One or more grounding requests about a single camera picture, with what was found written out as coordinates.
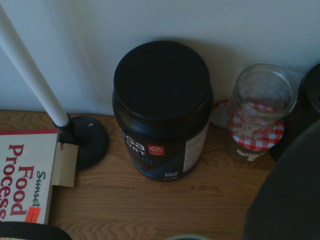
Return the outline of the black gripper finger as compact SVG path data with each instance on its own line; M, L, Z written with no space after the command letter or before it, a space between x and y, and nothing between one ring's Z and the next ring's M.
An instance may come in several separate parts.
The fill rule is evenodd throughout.
M285 150L245 217L245 240L320 238L320 123Z

